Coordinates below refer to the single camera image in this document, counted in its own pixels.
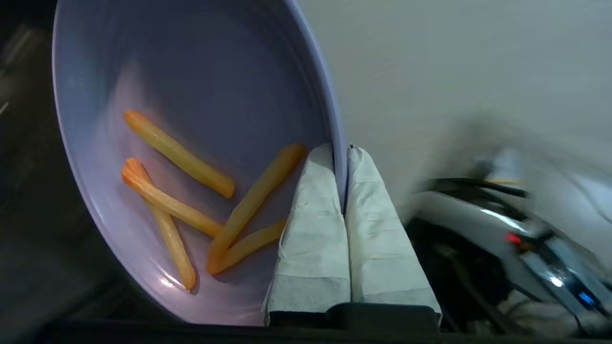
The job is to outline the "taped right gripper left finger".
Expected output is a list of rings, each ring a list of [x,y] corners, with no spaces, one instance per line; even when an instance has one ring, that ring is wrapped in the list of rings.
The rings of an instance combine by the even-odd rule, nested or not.
[[[323,315],[350,302],[349,246],[330,144],[314,148],[300,174],[262,306],[271,327],[288,315]]]

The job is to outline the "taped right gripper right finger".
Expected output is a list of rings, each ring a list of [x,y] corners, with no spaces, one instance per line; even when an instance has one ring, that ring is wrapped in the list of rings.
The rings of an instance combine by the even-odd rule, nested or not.
[[[348,171],[352,302],[425,306],[440,323],[441,306],[370,154],[350,146]]]

